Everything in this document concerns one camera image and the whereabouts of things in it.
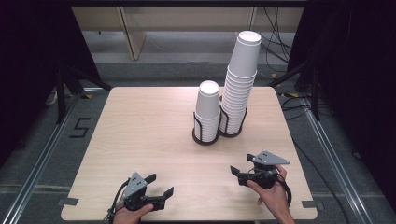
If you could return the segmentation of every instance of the wooden tabletop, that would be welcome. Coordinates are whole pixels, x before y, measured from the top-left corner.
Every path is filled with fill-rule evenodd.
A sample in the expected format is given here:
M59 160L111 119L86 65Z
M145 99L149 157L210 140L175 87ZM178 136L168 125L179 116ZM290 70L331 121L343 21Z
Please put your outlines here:
M144 178L157 174L148 196L175 187L165 209L143 221L274 219L230 171L232 165L247 172L253 163L246 155L263 150L290 161L284 167L294 218L315 218L317 209L302 205L313 199L274 89L254 87L243 131L235 138L221 136L211 146L192 139L197 93L198 87L114 88L68 195L78 203L65 205L62 218L103 219L120 185L138 172Z

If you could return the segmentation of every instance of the human hand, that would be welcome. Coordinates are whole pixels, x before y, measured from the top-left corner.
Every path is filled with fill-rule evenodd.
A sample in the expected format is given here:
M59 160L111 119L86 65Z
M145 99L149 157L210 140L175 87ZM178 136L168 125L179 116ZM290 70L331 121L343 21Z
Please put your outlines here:
M125 207L117 211L114 216L114 224L138 224L142 216L149 213L154 208L152 204L146 204L137 211L129 211Z
M276 165L276 169L286 179L286 170L280 165ZM286 191L280 183L275 182L270 189L263 189L251 180L247 181L247 185L259 194L260 197L257 200L257 205L264 203L280 224L295 223L289 210Z

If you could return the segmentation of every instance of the floor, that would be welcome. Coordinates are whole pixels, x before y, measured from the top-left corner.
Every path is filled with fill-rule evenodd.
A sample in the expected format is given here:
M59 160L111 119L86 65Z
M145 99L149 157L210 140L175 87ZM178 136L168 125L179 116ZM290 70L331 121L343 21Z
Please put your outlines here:
M113 86L197 85L207 77L221 81L236 35L151 32L139 59L131 61L123 33L84 33L102 80ZM281 37L282 42L292 45L293 34L281 34ZM288 55L277 44L271 43L270 48L277 56L262 48L256 86L267 85L274 77L285 74L287 62L284 61ZM134 73L134 69L138 69L140 75ZM309 109L309 97L306 97L309 92L295 97L296 78L275 89L318 209L316 219L297 223L395 223L394 211L359 155L353 153L354 148L328 106L325 94L320 95L320 121L317 121ZM69 114L64 125L55 125L57 108L51 103L54 95L49 96L48 108L24 139L26 146L15 150L1 168L0 217L8 218L4 223L68 223L60 216L64 200L107 96L89 82L82 85L88 92L83 97L70 95L67 99ZM75 129L77 122L90 128L84 133L85 137L71 138L81 134Z

